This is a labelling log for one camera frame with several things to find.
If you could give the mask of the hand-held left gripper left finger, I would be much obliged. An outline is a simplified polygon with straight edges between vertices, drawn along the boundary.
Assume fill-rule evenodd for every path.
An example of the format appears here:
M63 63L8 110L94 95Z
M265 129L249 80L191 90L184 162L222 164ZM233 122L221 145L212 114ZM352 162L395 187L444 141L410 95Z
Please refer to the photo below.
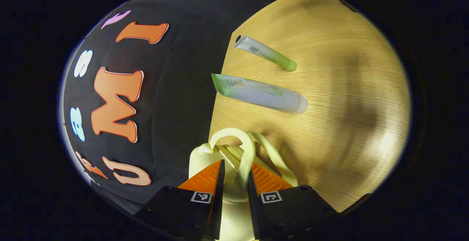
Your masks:
M224 160L180 186L162 187L136 217L175 241L214 241L221 236Z

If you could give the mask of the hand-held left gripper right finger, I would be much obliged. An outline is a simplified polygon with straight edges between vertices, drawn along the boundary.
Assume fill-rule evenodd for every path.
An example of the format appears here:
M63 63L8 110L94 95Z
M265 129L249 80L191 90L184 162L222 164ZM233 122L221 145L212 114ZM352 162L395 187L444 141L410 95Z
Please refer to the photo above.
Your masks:
M311 186L292 186L258 164L251 166L247 190L254 237L259 241L312 241L339 219Z

